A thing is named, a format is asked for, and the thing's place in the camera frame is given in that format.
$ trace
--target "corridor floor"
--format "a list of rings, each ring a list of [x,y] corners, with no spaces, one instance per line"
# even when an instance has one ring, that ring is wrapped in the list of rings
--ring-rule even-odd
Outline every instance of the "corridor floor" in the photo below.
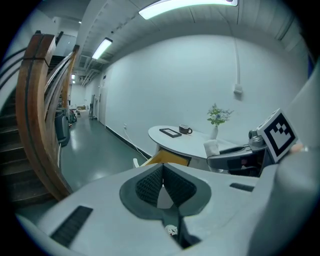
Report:
[[[61,169],[73,191],[96,179],[132,169],[133,158],[139,164],[145,158],[108,131],[89,111],[70,129],[70,141],[62,148]]]

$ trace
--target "mug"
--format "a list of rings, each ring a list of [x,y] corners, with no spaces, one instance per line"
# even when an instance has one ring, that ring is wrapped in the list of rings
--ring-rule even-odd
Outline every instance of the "mug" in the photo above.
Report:
[[[188,125],[180,124],[179,132],[182,134],[192,134],[193,131]]]

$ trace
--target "oval table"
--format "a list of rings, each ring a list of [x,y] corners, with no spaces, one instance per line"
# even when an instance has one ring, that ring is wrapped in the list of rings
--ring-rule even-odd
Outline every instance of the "oval table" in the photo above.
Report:
[[[191,158],[188,166],[202,170],[209,170],[207,165],[207,154],[204,147],[204,142],[210,140],[208,134],[195,131],[191,134],[182,134],[179,137],[172,138],[165,133],[161,132],[160,129],[169,128],[177,133],[179,127],[160,125],[151,127],[148,131],[149,137],[157,144],[157,152],[161,149],[176,153],[181,156]],[[217,138],[219,151],[230,149],[238,145],[226,141],[224,139]]]

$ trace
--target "wooden handrail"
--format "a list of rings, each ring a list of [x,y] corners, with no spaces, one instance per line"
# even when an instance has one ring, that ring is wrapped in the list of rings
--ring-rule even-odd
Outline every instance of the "wooden handrail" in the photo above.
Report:
[[[33,35],[19,71],[15,108],[20,139],[34,172],[47,190],[57,200],[62,200],[72,190],[58,164],[59,144],[54,121],[60,94],[65,84],[69,85],[68,74],[77,50],[64,58],[47,76],[55,48],[54,35]],[[57,79],[44,100],[45,91],[56,74]]]

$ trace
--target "ceiling light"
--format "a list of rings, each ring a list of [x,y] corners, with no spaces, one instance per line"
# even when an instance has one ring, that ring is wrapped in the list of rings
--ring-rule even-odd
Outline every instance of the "ceiling light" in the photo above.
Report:
[[[139,11],[146,20],[167,11],[196,5],[226,5],[237,6],[238,0],[160,0]]]
[[[93,54],[93,59],[99,59],[101,54],[112,44],[112,40],[109,38],[105,38],[102,43],[100,43],[99,47],[96,49],[95,53]]]

